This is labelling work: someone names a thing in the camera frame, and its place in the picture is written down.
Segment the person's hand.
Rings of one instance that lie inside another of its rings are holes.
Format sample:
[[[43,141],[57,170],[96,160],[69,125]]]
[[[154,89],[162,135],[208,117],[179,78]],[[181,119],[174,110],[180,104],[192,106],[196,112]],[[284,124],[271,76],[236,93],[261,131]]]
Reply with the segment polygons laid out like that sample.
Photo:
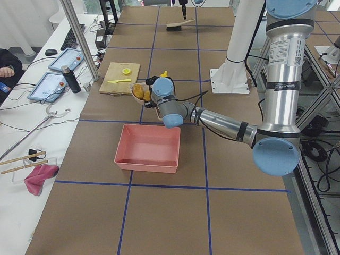
[[[15,71],[11,67],[1,67],[0,68],[0,77],[1,78],[9,78],[15,75]]]

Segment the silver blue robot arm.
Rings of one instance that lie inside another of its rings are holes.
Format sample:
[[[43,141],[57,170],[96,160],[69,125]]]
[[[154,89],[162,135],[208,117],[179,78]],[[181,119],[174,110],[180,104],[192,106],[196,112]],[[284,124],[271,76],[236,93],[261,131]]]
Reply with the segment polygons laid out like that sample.
[[[189,120],[219,136],[248,144],[256,166],[269,175],[291,173],[299,162],[300,129],[295,124],[301,89],[305,40],[315,26],[316,1],[240,1],[226,60],[210,71],[214,93],[246,93],[245,64],[257,24],[267,11],[269,38],[268,76],[263,121],[258,126],[180,102],[169,77],[146,80],[151,89],[150,107],[158,110],[167,128]]]
[[[186,5],[188,4],[188,0],[178,0],[178,1],[171,0],[170,1],[171,7],[175,6],[176,3],[178,3],[178,5],[181,7],[183,19],[186,21],[187,20]],[[191,3],[194,7],[202,7],[203,4],[205,3],[205,0],[192,0]]]

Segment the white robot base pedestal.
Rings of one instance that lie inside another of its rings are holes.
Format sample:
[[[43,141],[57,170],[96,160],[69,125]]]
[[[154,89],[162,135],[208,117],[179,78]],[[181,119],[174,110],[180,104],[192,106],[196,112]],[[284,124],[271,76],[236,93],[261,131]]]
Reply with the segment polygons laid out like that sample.
[[[264,0],[239,2],[225,62],[218,69],[210,70],[214,94],[248,94],[250,92],[245,59],[264,7]]]

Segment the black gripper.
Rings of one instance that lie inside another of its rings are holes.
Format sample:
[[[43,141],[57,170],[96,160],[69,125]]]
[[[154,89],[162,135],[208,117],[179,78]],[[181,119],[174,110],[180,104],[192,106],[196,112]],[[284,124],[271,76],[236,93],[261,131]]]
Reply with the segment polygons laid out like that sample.
[[[176,0],[171,0],[171,3],[174,5]],[[182,14],[183,19],[186,20],[186,4],[188,3],[188,0],[178,0],[179,4],[182,7]]]
[[[155,81],[159,78],[159,76],[152,76],[150,78],[147,78],[146,79],[146,85],[149,86],[149,92],[150,94],[152,95],[152,87],[153,87],[153,84],[155,83]],[[149,100],[147,100],[145,103],[144,103],[144,106],[146,108],[155,108],[157,105],[156,103],[153,101],[152,98],[150,98]]]

